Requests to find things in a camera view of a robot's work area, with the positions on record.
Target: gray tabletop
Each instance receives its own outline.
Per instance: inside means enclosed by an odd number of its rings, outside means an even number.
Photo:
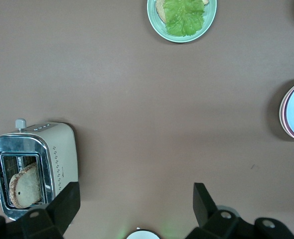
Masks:
[[[294,140],[278,117],[292,85],[294,0],[219,0],[185,44],[154,31],[146,0],[0,0],[0,135],[16,118],[75,128],[82,204],[66,239],[181,239],[197,226],[194,182],[294,233]]]

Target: slice of bread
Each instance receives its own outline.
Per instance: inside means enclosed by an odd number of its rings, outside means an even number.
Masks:
[[[16,208],[27,208],[41,200],[39,176],[36,163],[13,175],[9,183],[9,196]]]
[[[202,2],[207,5],[209,3],[209,0],[202,0]],[[163,4],[165,3],[165,0],[156,0],[156,11],[160,17],[160,19],[166,23],[166,16],[165,16],[165,10],[163,9]]]

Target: lettuce leaf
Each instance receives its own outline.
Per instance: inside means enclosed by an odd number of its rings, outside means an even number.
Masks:
[[[165,0],[163,4],[168,34],[191,36],[203,26],[202,0]]]

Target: toaster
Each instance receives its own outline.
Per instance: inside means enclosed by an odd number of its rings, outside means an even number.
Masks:
[[[69,182],[78,181],[74,132],[61,122],[44,122],[26,127],[15,122],[16,131],[0,136],[0,203],[5,215],[17,220],[29,209],[49,204]],[[41,200],[18,209],[10,200],[9,183],[14,174],[36,163]]]

